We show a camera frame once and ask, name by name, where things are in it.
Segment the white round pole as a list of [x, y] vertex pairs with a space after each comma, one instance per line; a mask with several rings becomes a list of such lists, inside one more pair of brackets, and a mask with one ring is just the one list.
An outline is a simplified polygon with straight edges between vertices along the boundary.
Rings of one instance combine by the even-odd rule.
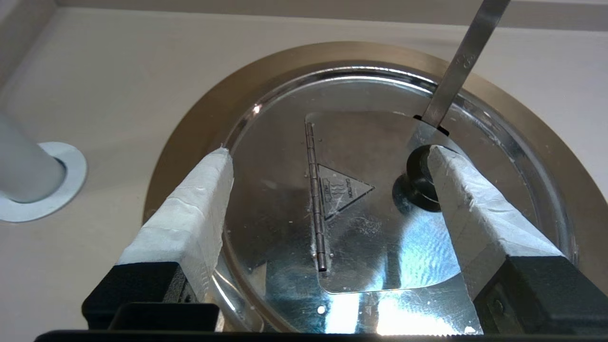
[[0, 114], [0, 193], [17, 203], [45, 199], [61, 186], [64, 166]]

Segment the white-taped black left gripper right finger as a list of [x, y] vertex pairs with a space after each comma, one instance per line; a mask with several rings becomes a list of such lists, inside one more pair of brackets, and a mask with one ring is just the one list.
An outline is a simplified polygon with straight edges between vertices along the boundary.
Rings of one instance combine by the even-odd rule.
[[432, 145], [427, 162], [485, 335], [608, 335], [608, 296], [467, 158]]

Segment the steel ladle hooked handle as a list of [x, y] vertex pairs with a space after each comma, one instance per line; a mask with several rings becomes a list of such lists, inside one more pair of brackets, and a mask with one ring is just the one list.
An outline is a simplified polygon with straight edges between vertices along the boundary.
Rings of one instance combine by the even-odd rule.
[[424, 123], [435, 128], [441, 125], [510, 3], [511, 0], [482, 2], [421, 116]]

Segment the white-taped black left gripper left finger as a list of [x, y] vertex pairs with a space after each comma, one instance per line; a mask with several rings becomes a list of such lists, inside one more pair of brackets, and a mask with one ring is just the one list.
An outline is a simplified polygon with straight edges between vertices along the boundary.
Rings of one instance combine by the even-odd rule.
[[234, 163], [210, 152], [143, 224], [82, 304], [89, 329], [108, 329], [130, 303], [200, 303], [219, 261]]

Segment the hinged steel lid black knob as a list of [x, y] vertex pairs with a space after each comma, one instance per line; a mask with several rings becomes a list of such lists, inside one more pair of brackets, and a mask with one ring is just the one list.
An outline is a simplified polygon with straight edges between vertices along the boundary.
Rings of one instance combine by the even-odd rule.
[[549, 168], [505, 114], [463, 90], [418, 119], [435, 78], [372, 63], [241, 71], [227, 88], [235, 181], [211, 292], [234, 325], [303, 333], [477, 333], [442, 214], [411, 201], [406, 160], [464, 153], [572, 258]]

